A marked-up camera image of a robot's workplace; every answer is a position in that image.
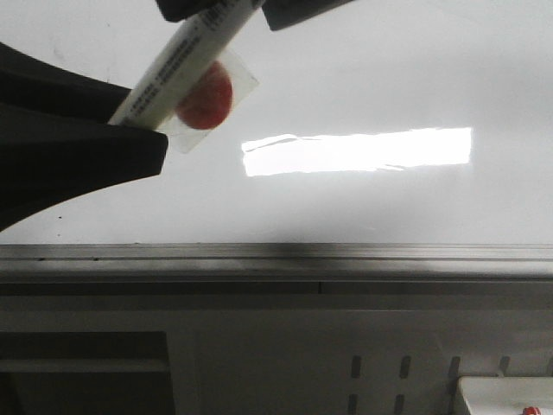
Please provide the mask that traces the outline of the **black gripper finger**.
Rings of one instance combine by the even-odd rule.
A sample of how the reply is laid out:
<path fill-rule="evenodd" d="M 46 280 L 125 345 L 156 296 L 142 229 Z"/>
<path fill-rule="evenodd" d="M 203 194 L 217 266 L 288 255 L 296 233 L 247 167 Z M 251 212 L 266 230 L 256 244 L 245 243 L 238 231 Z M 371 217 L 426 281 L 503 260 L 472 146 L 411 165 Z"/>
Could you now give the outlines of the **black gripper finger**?
<path fill-rule="evenodd" d="M 1 46 L 2 229 L 161 173 L 166 135 L 108 123 L 128 93 Z"/>
<path fill-rule="evenodd" d="M 262 6 L 272 31 L 305 22 L 320 14 L 350 3 L 352 0 L 269 0 Z"/>

